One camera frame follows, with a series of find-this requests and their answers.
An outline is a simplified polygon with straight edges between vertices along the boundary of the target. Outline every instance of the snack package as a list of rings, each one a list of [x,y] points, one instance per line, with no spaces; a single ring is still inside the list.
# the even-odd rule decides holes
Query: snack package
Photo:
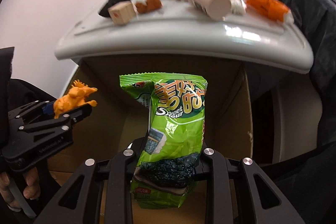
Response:
[[[243,0],[248,7],[275,21],[294,23],[291,10],[279,0]]]
[[[150,113],[131,192],[141,208],[180,207],[196,186],[191,176],[202,148],[207,82],[196,75],[139,73],[121,75],[120,86]]]

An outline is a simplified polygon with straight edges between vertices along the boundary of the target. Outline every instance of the orange snack bag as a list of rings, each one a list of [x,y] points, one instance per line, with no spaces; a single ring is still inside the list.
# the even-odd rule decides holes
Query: orange snack bag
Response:
[[[293,23],[291,10],[279,0],[244,0],[247,6],[275,21]]]

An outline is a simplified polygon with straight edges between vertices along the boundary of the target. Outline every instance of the metal screw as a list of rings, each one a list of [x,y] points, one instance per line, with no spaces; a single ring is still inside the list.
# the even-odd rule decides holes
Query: metal screw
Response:
[[[246,165],[251,165],[253,163],[253,160],[250,158],[244,158],[243,163]]]
[[[94,159],[88,159],[85,161],[85,165],[86,166],[92,166],[95,164],[95,160]]]
[[[206,148],[206,149],[204,149],[204,153],[207,154],[207,155],[212,155],[215,152],[212,148]]]
[[[126,149],[125,151],[124,151],[124,155],[125,156],[132,156],[133,155],[133,150],[132,149]]]

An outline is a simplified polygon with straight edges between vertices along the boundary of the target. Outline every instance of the brand logo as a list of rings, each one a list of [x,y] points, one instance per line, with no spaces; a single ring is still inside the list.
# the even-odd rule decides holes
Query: brand logo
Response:
[[[143,187],[138,187],[136,188],[133,193],[140,193],[140,194],[146,194],[149,195],[151,193],[152,190],[147,189],[147,188],[143,188]]]
[[[159,97],[156,115],[188,118],[204,108],[205,90],[191,81],[175,80],[155,84],[154,93]]]

